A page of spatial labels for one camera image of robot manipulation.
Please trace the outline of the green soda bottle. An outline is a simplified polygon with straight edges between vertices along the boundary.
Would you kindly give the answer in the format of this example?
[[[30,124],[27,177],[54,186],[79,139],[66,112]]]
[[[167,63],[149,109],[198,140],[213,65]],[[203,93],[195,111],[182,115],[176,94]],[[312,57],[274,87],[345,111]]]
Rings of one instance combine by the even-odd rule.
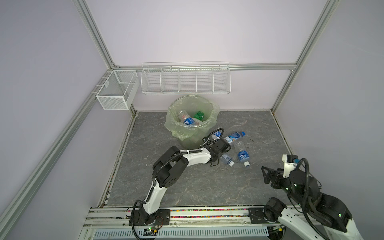
[[[199,120],[199,121],[204,121],[205,114],[201,111],[198,111],[197,113],[195,113],[194,118]]]

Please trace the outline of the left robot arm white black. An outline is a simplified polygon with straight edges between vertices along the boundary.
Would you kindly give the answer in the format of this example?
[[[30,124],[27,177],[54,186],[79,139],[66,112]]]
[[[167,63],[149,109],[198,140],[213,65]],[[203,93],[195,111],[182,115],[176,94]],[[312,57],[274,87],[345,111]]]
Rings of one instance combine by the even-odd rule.
[[[144,200],[135,202],[130,215],[130,226],[168,225],[171,210],[162,209],[161,201],[185,169],[199,164],[211,164],[231,149],[225,140],[205,142],[200,148],[180,150],[169,148],[153,165],[151,188]]]

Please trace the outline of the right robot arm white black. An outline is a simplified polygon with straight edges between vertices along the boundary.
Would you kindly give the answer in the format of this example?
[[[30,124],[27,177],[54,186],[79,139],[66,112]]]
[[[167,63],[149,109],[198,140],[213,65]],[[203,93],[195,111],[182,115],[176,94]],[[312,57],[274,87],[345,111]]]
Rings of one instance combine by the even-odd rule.
[[[295,220],[288,206],[277,198],[270,198],[264,206],[265,220],[279,222],[297,235],[308,240],[361,240],[351,212],[344,202],[320,191],[318,181],[309,167],[304,170],[296,167],[284,178],[283,169],[273,170],[262,167],[264,182],[274,189],[286,192],[287,197],[302,209],[305,220]]]

